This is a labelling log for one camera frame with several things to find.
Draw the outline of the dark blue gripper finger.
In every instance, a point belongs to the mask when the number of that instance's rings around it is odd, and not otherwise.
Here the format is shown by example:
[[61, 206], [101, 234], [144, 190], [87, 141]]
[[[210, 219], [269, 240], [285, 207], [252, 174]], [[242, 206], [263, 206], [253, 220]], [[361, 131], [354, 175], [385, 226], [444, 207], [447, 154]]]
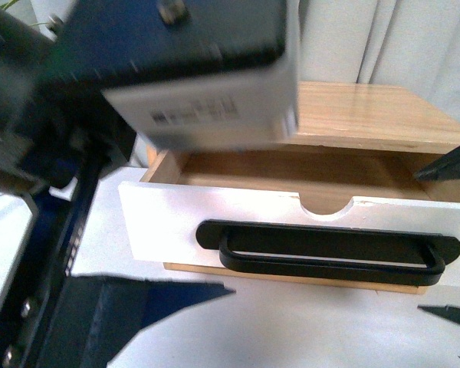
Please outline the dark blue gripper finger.
[[54, 318], [53, 365], [105, 367], [141, 330], [233, 292], [221, 283], [69, 278]]

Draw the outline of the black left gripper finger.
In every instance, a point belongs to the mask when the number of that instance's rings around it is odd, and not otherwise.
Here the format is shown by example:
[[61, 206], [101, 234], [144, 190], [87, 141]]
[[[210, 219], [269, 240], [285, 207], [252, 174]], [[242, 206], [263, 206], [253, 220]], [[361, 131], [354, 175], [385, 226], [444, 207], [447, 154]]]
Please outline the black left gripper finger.
[[419, 181], [460, 179], [460, 146], [415, 172], [413, 176]]

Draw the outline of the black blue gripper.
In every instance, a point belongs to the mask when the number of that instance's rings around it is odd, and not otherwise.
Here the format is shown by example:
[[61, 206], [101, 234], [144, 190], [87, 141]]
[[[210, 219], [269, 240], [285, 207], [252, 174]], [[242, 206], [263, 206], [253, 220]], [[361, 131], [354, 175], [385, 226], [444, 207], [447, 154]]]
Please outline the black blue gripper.
[[135, 131], [103, 96], [153, 77], [151, 1], [77, 1], [51, 40], [0, 7], [0, 192], [33, 217], [0, 293], [0, 367], [105, 367], [132, 338], [116, 280], [71, 263]]

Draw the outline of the dark gripper finger tip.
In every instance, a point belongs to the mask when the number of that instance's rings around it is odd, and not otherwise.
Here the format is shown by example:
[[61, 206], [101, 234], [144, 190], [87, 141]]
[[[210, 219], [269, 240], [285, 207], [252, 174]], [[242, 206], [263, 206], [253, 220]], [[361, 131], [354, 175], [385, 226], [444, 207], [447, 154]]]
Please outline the dark gripper finger tip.
[[418, 305], [417, 308], [460, 326], [460, 307], [453, 305]]

